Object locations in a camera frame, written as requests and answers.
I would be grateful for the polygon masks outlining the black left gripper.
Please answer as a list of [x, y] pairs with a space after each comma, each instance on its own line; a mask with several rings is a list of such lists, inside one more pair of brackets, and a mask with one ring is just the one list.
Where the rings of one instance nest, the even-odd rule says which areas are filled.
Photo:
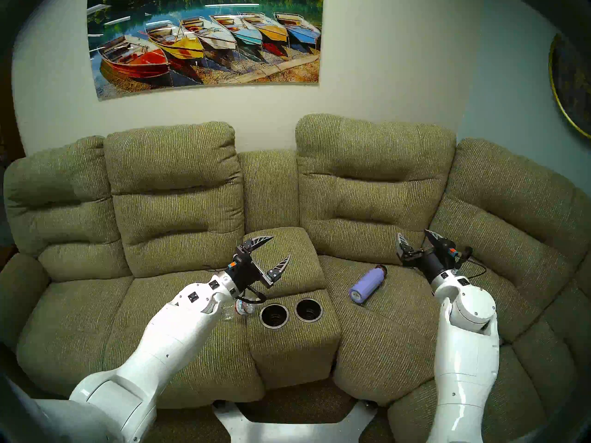
[[285, 257], [269, 271], [262, 270], [252, 258], [254, 250], [259, 249], [273, 238], [269, 235], [252, 237], [236, 247], [232, 262], [225, 269], [225, 273], [233, 283], [231, 293], [245, 293], [247, 289], [253, 291], [252, 285], [256, 282], [261, 282], [269, 289], [274, 285], [274, 282], [281, 279], [291, 260], [291, 255]]

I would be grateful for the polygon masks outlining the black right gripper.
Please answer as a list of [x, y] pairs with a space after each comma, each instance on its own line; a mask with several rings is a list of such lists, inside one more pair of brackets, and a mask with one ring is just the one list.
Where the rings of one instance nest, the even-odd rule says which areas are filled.
[[440, 234], [424, 229], [425, 238], [430, 248], [414, 249], [413, 246], [398, 232], [395, 239], [396, 254], [405, 268], [416, 268], [428, 283], [432, 283], [442, 273], [456, 273], [462, 267], [461, 254], [456, 244]]

